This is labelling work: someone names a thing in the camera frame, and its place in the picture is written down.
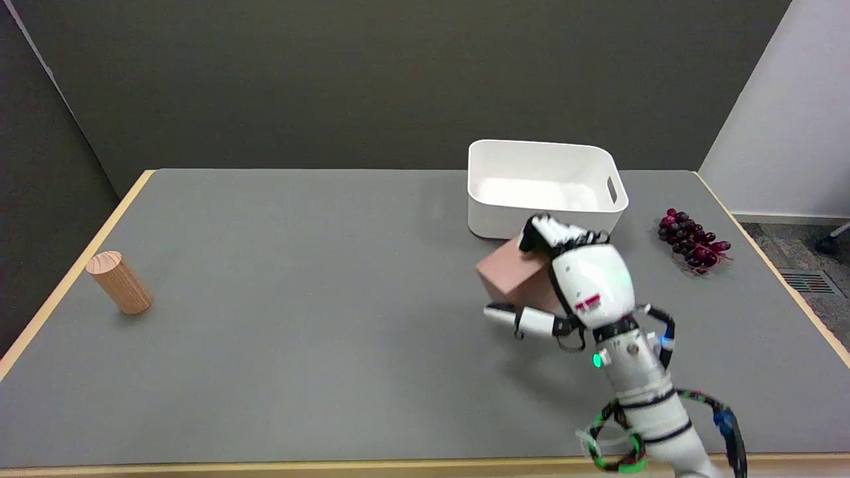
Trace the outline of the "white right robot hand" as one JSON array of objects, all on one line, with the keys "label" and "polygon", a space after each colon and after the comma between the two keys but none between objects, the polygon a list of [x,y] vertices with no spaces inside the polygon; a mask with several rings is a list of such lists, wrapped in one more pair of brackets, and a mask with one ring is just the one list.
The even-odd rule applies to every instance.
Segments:
[{"label": "white right robot hand", "polygon": [[547,278],[562,314],[518,303],[492,302],[483,314],[510,326],[513,336],[561,340],[577,332],[596,332],[631,321],[636,306],[634,282],[610,236],[565,224],[550,214],[534,214],[525,222],[518,249],[543,257]]}]

